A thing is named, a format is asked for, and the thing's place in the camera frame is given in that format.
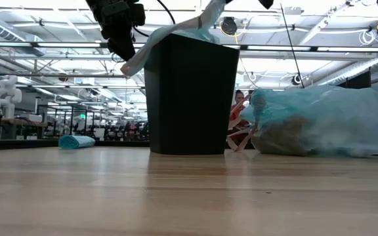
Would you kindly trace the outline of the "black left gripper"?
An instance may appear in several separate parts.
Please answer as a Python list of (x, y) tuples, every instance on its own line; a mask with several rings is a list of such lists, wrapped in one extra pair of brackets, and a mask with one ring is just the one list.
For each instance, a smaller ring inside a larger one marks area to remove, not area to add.
[(145, 24), (144, 5), (139, 0), (87, 0), (101, 34), (108, 39), (108, 49), (124, 61), (135, 54), (133, 27)]

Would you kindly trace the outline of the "blue drawstring trash bag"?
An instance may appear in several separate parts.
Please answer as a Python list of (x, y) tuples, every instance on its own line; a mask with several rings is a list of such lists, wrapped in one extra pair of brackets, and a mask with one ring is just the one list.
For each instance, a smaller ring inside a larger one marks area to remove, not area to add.
[(175, 34), (219, 45), (220, 39), (211, 34), (209, 28), (218, 20), (225, 5), (226, 0), (211, 0), (199, 16), (156, 29), (150, 34), (144, 46), (121, 67), (121, 72), (128, 77), (138, 73), (144, 67), (151, 49), (168, 35)]
[(263, 154), (378, 155), (378, 92), (320, 85), (255, 90), (239, 119)]

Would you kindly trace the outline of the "black plastic trash bin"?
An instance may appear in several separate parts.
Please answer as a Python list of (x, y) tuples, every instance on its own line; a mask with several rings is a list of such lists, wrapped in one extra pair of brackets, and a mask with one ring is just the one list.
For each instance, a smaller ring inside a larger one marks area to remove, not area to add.
[(152, 48), (144, 66), (152, 152), (224, 153), (239, 54), (177, 34)]

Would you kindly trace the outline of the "roll of blue trash bags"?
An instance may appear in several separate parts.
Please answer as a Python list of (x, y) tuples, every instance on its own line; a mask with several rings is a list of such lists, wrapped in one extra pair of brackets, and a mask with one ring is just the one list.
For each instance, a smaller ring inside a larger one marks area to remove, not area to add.
[(89, 136), (62, 136), (58, 140), (58, 146), (62, 149), (90, 148), (95, 144), (95, 139)]

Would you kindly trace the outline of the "background bench with equipment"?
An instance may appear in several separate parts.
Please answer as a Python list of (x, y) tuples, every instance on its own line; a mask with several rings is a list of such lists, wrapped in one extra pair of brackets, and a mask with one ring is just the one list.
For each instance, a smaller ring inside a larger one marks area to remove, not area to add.
[(148, 123), (145, 122), (111, 122), (93, 127), (93, 138), (100, 141), (120, 141), (120, 142), (148, 142)]

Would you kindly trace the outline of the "person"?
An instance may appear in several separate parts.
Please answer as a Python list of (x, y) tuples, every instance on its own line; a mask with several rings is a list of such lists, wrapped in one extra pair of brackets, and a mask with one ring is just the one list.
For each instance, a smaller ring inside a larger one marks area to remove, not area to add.
[(250, 100), (253, 90), (249, 91), (247, 98), (241, 90), (236, 90), (235, 104), (230, 109), (230, 119), (228, 126), (229, 139), (236, 145), (240, 145), (247, 137), (247, 133), (241, 133), (249, 126), (249, 121), (246, 121), (240, 116), (240, 113), (246, 108), (244, 102)]

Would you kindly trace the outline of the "black curtain partition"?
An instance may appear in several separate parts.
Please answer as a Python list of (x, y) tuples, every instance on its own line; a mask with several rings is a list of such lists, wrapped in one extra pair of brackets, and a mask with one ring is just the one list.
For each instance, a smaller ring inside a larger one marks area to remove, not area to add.
[(347, 78), (344, 83), (338, 85), (346, 89), (365, 89), (371, 87), (371, 71), (367, 70), (355, 77)]

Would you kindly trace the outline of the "wooden background workbench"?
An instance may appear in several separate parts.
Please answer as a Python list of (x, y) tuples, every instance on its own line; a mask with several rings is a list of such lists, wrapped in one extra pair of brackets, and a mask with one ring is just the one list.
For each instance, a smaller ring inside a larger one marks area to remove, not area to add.
[(33, 139), (42, 139), (46, 128), (47, 123), (30, 121), (25, 117), (0, 117), (0, 140), (27, 140), (30, 136)]

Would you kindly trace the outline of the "black aluminium table frame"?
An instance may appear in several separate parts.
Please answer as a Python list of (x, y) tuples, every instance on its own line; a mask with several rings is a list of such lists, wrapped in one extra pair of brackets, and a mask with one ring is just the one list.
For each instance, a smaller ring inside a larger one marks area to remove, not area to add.
[[(148, 148), (149, 142), (96, 141), (94, 146)], [(58, 147), (58, 140), (0, 140), (0, 149)]]

